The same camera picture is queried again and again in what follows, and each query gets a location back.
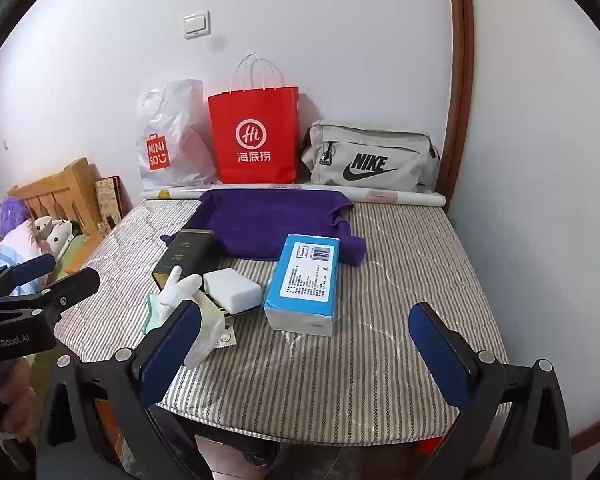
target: bag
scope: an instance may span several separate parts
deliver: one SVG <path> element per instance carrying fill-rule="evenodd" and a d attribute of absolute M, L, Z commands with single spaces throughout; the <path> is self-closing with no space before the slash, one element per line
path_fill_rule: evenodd
<path fill-rule="evenodd" d="M 302 161 L 313 184 L 396 191 L 432 189 L 440 156 L 425 134 L 316 121 Z"/>
<path fill-rule="evenodd" d="M 173 81 L 138 98 L 136 148 L 145 191 L 217 181 L 213 158 L 193 127 L 203 111 L 202 81 L 195 79 Z"/>
<path fill-rule="evenodd" d="M 257 54 L 249 54 L 234 78 L 251 56 L 260 61 Z M 265 88 L 263 77 L 262 88 L 233 90 L 234 78 L 228 92 L 208 98 L 220 180 L 225 184 L 295 182 L 298 87 Z"/>

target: black box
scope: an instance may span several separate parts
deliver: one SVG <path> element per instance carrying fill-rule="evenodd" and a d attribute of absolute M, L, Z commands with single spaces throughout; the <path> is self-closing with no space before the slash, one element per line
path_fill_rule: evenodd
<path fill-rule="evenodd" d="M 222 255 L 221 246 L 213 231 L 202 229 L 182 229 L 155 266 L 152 276 L 162 290 L 173 267 L 182 267 L 182 276 L 199 274 L 218 269 Z"/>

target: white foam block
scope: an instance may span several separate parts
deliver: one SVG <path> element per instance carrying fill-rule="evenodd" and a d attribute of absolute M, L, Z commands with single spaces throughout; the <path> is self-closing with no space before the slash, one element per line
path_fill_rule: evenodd
<path fill-rule="evenodd" d="M 235 269 L 220 269 L 203 276 L 205 292 L 231 314 L 262 304 L 262 288 Z"/>

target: barcode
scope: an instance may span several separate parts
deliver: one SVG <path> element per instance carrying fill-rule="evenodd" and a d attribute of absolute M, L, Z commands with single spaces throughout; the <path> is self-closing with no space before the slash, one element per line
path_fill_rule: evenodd
<path fill-rule="evenodd" d="M 331 249 L 328 247 L 314 247 L 314 256 L 312 256 L 312 259 L 318 262 L 328 262 L 329 254 L 331 254 Z"/>

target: nike swoosh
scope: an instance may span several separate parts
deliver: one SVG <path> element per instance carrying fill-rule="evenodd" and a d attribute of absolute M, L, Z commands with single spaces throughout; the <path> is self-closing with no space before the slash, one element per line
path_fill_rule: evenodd
<path fill-rule="evenodd" d="M 361 180 L 362 178 L 368 178 L 370 176 L 376 176 L 381 173 L 389 173 L 391 171 L 395 171 L 398 168 L 393 168 L 392 170 L 377 170 L 377 171 L 365 171 L 365 173 L 351 173 L 351 163 L 347 164 L 347 167 L 342 172 L 342 177 L 344 180 L 348 180 L 349 182 L 355 182 L 356 180 Z"/>

